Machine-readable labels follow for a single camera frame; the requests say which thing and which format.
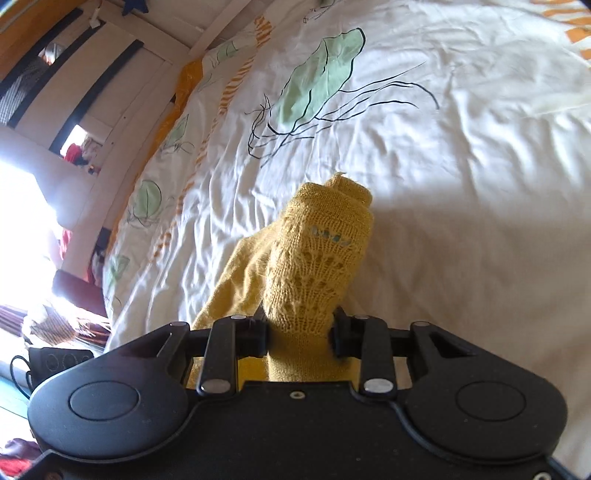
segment metal pin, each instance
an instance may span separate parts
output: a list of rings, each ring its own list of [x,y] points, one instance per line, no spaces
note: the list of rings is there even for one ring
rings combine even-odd
[[[388,393],[394,389],[394,384],[385,378],[370,378],[363,384],[363,389],[375,394]]]
[[[205,393],[216,395],[229,392],[230,388],[230,382],[221,378],[211,378],[201,384],[201,390],[203,390]]]

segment black strip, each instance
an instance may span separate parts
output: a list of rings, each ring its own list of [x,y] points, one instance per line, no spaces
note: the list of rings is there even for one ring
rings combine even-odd
[[[11,85],[19,78],[33,59],[39,56],[39,52],[47,47],[51,41],[63,32],[68,25],[70,25],[76,18],[83,14],[83,10],[75,8],[62,18],[58,23],[49,29],[23,57],[17,62],[10,72],[0,82],[0,98],[6,94]]]
[[[111,230],[108,228],[101,228],[99,232],[99,236],[96,239],[96,248],[101,250],[107,250],[107,246],[109,245],[109,238],[111,238]]]
[[[11,128],[15,128],[18,123],[21,121],[22,116],[25,114],[27,109],[33,103],[33,100],[39,95],[39,93],[43,90],[47,82],[53,77],[56,72],[62,67],[62,65],[80,48],[86,40],[88,40],[92,35],[97,33],[102,26],[105,25],[105,22],[100,22],[100,27],[97,28],[88,28],[84,31],[80,37],[75,39],[72,44],[66,48],[62,54],[57,58],[53,64],[49,65],[49,68],[45,71],[35,86],[29,91],[27,96],[23,99],[21,104],[18,106],[17,110],[12,114],[10,120],[8,121],[7,125]]]
[[[129,47],[127,47],[124,52],[119,55],[111,65],[109,65],[109,67],[103,72],[103,75],[97,79],[94,85],[90,87],[88,92],[82,97],[82,100],[76,105],[76,108],[74,108],[74,111],[70,114],[68,120],[66,120],[66,123],[60,128],[60,131],[49,147],[51,152],[59,155],[62,146],[68,139],[68,135],[70,135],[73,128],[80,122],[80,120],[82,120],[82,117],[86,115],[86,112],[96,98],[129,59],[131,59],[131,57],[133,57],[143,46],[144,42],[134,40],[131,45],[129,45]]]

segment wrinkled fabric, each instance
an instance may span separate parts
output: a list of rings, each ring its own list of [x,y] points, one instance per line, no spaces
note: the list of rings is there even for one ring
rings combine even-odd
[[[342,171],[375,217],[345,309],[430,320],[548,378],[569,405],[556,455],[588,475],[591,37],[588,12],[557,9],[277,0],[208,52],[119,223],[109,347],[191,322],[236,243]]]

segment screw hole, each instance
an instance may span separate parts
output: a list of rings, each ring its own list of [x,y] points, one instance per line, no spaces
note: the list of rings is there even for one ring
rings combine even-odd
[[[290,397],[293,398],[294,400],[303,400],[306,397],[306,394],[300,390],[294,390],[293,392],[290,393]]]

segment clothing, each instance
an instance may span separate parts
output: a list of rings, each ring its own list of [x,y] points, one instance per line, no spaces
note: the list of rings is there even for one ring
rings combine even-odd
[[[20,458],[0,458],[0,472],[10,477],[19,476],[31,467],[30,460]]]
[[[82,159],[82,147],[76,144],[72,144],[66,150],[66,155],[64,156],[64,160],[68,163],[76,164],[77,161]]]
[[[193,328],[252,315],[263,302],[271,350],[267,359],[239,361],[240,383],[355,379],[356,363],[337,360],[327,335],[371,235],[371,200],[368,190],[341,174],[324,186],[306,183],[279,220],[237,244]]]
[[[3,449],[0,449],[0,458],[11,457],[25,460],[35,460],[41,455],[41,449],[37,442],[23,439],[9,440]]]

